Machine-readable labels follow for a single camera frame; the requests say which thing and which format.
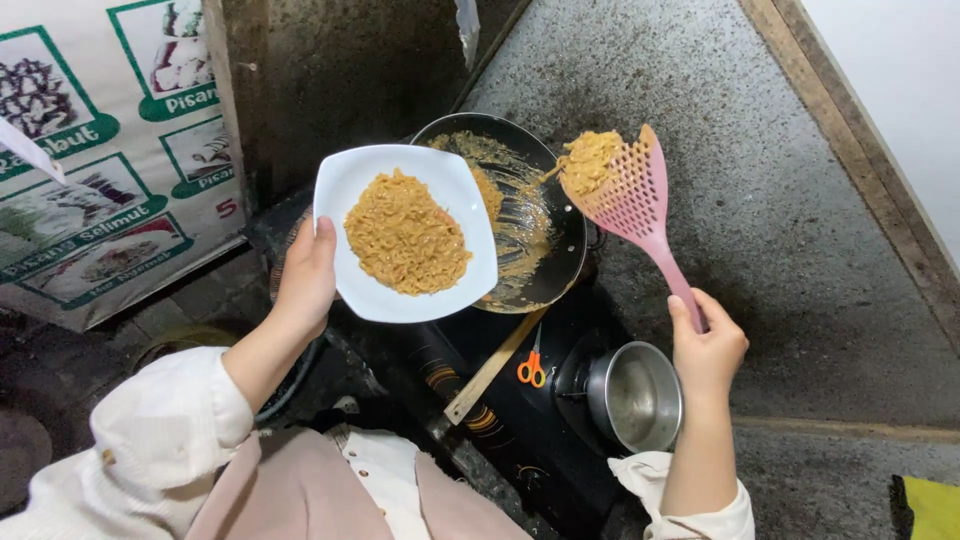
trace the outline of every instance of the person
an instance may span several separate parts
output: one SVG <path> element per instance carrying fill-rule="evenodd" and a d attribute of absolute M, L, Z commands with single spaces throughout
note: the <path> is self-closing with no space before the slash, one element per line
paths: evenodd
<path fill-rule="evenodd" d="M 287 252 L 266 319 L 229 349 L 166 356 L 110 392 L 90 416 L 95 446 L 37 473 L 0 538 L 530 538 L 386 431 L 252 433 L 254 412 L 324 330 L 336 295 L 333 224 L 320 218 L 316 234 L 311 225 Z M 668 300 L 684 392 L 676 451 L 609 464 L 652 518 L 644 538 L 753 539 L 728 405 L 748 342 L 715 300 L 694 297 L 709 323 L 702 335 L 684 303 Z"/>

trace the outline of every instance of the stove burner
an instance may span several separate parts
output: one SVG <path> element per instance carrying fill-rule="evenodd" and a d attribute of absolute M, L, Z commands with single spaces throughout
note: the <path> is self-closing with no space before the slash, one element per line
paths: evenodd
<path fill-rule="evenodd" d="M 607 332 L 587 331 L 557 370 L 553 385 L 554 401 L 561 416 L 591 450 L 603 457 L 622 455 L 624 449 L 608 440 L 593 423 L 587 402 L 587 378 L 593 361 L 615 347 Z"/>

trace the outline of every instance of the yellow cloth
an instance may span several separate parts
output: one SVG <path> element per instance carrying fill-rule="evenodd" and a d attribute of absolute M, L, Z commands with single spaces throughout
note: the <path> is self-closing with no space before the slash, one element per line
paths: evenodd
<path fill-rule="evenodd" d="M 910 540 L 960 538 L 960 487 L 903 477 L 906 501 L 913 510 Z"/>

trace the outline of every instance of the left hand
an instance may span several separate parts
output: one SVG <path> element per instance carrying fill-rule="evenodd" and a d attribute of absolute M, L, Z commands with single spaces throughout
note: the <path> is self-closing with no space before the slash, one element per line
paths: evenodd
<path fill-rule="evenodd" d="M 333 256 L 337 249 L 337 233 L 328 217 L 313 223 L 304 219 L 297 238 L 287 249 L 287 258 L 280 278 L 280 290 L 271 316 L 284 325 L 301 326 L 310 339 L 326 328 L 330 305 L 336 298 Z"/>

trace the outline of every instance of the stainless steel pot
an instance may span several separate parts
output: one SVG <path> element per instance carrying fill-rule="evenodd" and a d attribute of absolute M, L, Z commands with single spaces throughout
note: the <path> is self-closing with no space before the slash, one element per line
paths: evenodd
<path fill-rule="evenodd" d="M 684 416 L 680 380 L 659 349 L 634 341 L 590 366 L 587 399 L 593 421 L 627 450 L 665 450 Z"/>

